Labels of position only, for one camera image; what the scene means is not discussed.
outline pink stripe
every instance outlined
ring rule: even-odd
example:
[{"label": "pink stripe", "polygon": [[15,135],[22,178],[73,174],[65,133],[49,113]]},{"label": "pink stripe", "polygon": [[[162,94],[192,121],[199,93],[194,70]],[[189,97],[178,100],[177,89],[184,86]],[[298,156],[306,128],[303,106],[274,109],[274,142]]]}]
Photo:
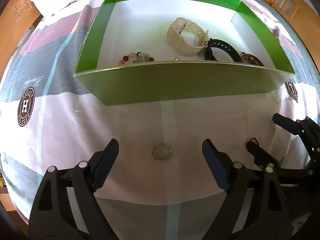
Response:
[{"label": "pink stripe", "polygon": [[281,45],[282,45],[282,42],[283,41],[286,41],[286,44],[288,47],[288,49],[290,49],[291,51],[293,51],[293,53],[295,55],[297,55],[297,57],[299,57],[300,59],[304,60],[302,54],[301,54],[301,51],[299,50],[299,48],[297,47],[296,44],[294,44],[291,40],[287,39],[285,36],[281,35]]},{"label": "pink stripe", "polygon": [[42,30],[36,30],[36,32],[22,47],[20,55],[25,56],[27,53],[33,52],[49,42],[73,33],[75,31],[74,26],[77,22],[77,26],[84,25],[89,27],[98,10],[99,8],[86,6],[79,13],[65,17],[50,26],[45,26]]}]

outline small charm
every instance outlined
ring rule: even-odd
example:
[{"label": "small charm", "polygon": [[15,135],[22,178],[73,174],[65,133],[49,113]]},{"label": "small charm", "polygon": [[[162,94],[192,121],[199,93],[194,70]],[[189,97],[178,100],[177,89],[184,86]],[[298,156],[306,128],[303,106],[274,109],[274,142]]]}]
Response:
[{"label": "small charm", "polygon": [[[164,157],[161,157],[163,154],[161,154],[161,150],[166,150],[167,151],[167,155],[164,156]],[[151,154],[152,154],[152,157],[155,161],[157,162],[164,162],[164,161],[167,161],[171,158],[172,156],[172,150],[171,150],[171,147],[167,144],[167,143],[164,143],[164,142],[159,142],[159,143],[156,143],[153,148],[152,148],[152,151],[151,151]]]},{"label": "small charm", "polygon": [[241,53],[241,60],[243,63],[246,63],[246,64],[251,64],[251,65],[263,67],[262,62],[257,57],[255,57],[254,55],[251,55],[251,54],[246,54],[246,53],[242,52]]},{"label": "small charm", "polygon": [[273,36],[276,38],[277,41],[279,41],[279,42],[281,41],[281,39],[280,39],[281,31],[280,31],[280,29],[279,29],[278,26],[275,26],[275,27],[273,28],[272,34],[273,34]]},{"label": "small charm", "polygon": [[285,88],[288,92],[289,97],[294,99],[298,103],[298,92],[297,89],[295,88],[292,80],[288,80],[285,84]]},{"label": "small charm", "polygon": [[141,63],[141,62],[149,62],[150,57],[148,54],[144,54],[142,52],[137,53],[137,59],[133,60],[132,63]]}]

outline wooden cabinet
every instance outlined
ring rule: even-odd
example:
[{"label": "wooden cabinet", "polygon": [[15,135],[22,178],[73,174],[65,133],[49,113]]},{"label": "wooden cabinet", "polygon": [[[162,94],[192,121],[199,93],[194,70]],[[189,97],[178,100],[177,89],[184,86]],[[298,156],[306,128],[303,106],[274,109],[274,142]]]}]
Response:
[{"label": "wooden cabinet", "polygon": [[30,0],[10,0],[0,15],[0,79],[17,44],[40,16]]}]

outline black watch strap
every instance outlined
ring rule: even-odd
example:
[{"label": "black watch strap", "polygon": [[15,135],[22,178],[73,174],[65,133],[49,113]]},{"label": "black watch strap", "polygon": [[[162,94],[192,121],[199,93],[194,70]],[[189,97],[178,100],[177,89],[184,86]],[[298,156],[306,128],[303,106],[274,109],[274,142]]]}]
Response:
[{"label": "black watch strap", "polygon": [[205,50],[204,58],[205,60],[215,60],[217,59],[214,57],[211,48],[218,48],[224,50],[226,53],[230,55],[234,62],[242,62],[240,55],[238,52],[227,42],[217,39],[211,39],[208,41],[208,46]]}]

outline blue stripe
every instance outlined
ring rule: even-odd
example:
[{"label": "blue stripe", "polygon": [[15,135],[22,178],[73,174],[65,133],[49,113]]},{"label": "blue stripe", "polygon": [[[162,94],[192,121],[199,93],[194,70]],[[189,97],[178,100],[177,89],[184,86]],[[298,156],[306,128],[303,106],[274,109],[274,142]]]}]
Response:
[{"label": "blue stripe", "polygon": [[178,240],[181,204],[167,205],[165,240]]},{"label": "blue stripe", "polygon": [[[56,70],[56,66],[57,66],[57,62],[58,59],[60,57],[61,52],[64,50],[64,48],[68,45],[68,43],[70,42],[71,38],[73,36],[73,33],[70,33],[68,35],[68,37],[66,38],[66,40],[64,41],[64,43],[62,43],[62,45],[60,46],[60,48],[58,49],[58,52],[56,54],[56,57],[54,58],[54,62],[47,80],[47,83],[45,84],[43,93],[42,93],[42,102],[41,102],[41,106],[40,106],[40,111],[39,111],[39,120],[38,120],[38,127],[37,127],[37,134],[36,134],[36,158],[37,158],[37,165],[41,165],[41,139],[42,139],[42,128],[43,128],[43,121],[44,121],[44,110],[45,110],[45,100],[43,98],[43,96],[47,96],[48,95],[48,91],[54,76],[54,72]],[[38,174],[38,185],[40,185],[42,180],[42,176],[41,174]]]}]

